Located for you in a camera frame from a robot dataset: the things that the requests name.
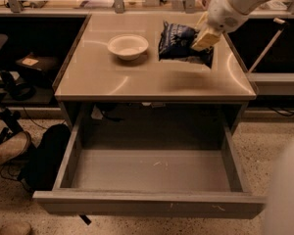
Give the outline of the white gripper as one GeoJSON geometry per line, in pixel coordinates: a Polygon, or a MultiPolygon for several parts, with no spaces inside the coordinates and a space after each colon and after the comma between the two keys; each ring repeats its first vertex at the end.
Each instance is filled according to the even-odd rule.
{"type": "Polygon", "coordinates": [[[248,20],[246,15],[237,12],[228,0],[211,0],[208,12],[204,12],[196,23],[196,29],[203,29],[206,25],[211,28],[203,29],[191,44],[195,51],[209,49],[218,43],[222,32],[233,32],[248,20]]]}

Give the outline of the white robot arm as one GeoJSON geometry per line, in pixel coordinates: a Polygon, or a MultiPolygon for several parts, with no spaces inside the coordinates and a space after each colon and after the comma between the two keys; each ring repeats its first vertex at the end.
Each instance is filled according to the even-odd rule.
{"type": "Polygon", "coordinates": [[[249,15],[270,0],[211,0],[198,21],[199,32],[191,48],[203,51],[220,41],[224,32],[233,32],[245,24],[249,15]]]}

